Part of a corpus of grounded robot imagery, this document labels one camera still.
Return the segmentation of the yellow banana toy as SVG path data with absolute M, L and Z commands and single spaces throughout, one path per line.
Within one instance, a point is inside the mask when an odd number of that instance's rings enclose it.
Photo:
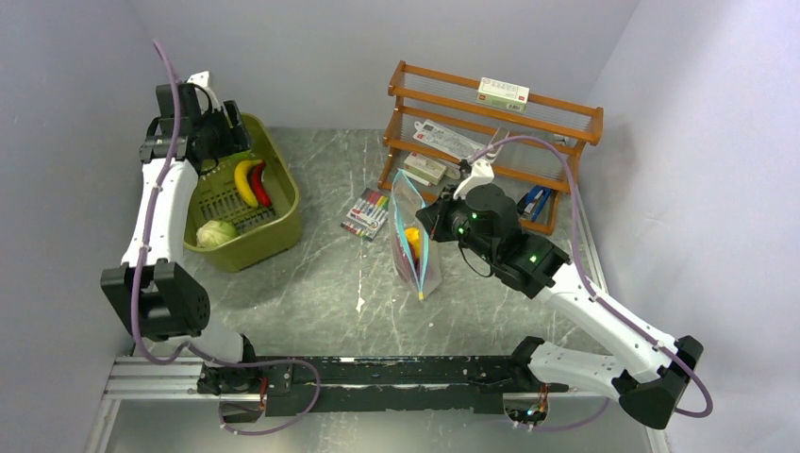
M 259 202 L 250 187 L 248 174 L 251 169 L 261 163 L 262 160 L 245 159 L 241 160 L 234 169 L 234 183 L 237 192 L 244 204 L 250 208 L 257 208 Z

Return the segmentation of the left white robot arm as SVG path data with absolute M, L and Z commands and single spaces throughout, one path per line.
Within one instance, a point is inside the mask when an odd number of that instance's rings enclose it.
M 103 270 L 100 286 L 136 349 L 156 364 L 188 348 L 246 393 L 261 366 L 245 356 L 246 339 L 212 316 L 208 293 L 183 268 L 184 232 L 203 165 L 247 149 L 252 139 L 237 104 L 220 102 L 208 72 L 156 88 L 159 114 L 139 150 L 142 200 L 120 265 Z

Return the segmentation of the pale green cabbage toy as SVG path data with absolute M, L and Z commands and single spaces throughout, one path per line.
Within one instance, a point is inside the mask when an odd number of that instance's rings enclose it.
M 239 231 L 230 223 L 210 220 L 201 225 L 196 233 L 196 244 L 201 248 L 215 248 L 239 237 Z

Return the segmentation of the clear zip bag blue zipper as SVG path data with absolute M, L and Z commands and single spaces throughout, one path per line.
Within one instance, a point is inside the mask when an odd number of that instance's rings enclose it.
M 399 278 L 420 301 L 442 283 L 438 246 L 416 217 L 419 210 L 427 207 L 424 193 L 420 193 L 404 170 L 398 170 L 388 205 L 393 265 Z

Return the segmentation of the yellow pear toy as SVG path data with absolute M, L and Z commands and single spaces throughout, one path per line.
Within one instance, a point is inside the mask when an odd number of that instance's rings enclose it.
M 422 256 L 423 241 L 421 239 L 420 230 L 417 227 L 407 227 L 404 230 L 404 235 L 408 243 L 409 250 L 414 260 L 419 260 Z

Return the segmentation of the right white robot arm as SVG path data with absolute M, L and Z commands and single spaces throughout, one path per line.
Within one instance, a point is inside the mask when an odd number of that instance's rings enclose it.
M 454 242 L 475 253 L 507 287 L 570 318 L 605 349 L 598 355 L 542 339 L 521 342 L 509 379 L 519 390 L 539 383 L 564 384 L 618 402 L 631 418 L 652 429 L 667 428 L 695 380 L 703 345 L 676 338 L 644 322 L 582 272 L 579 261 L 549 239 L 524 230 L 515 202 L 494 184 L 465 197 L 442 191 L 416 219 L 429 239 Z

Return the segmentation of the dark red sweet potato toy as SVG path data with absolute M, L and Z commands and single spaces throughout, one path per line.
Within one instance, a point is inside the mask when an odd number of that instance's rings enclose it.
M 413 257 L 409 257 L 403 247 L 394 251 L 394 264 L 398 276 L 405 280 L 416 278 L 416 267 Z

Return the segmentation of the red chili toy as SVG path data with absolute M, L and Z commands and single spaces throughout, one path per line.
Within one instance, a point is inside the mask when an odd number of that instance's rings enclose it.
M 262 176 L 265 168 L 265 161 L 256 164 L 249 172 L 248 181 L 258 204 L 264 208 L 270 209 L 273 206 L 273 202 L 262 183 Z

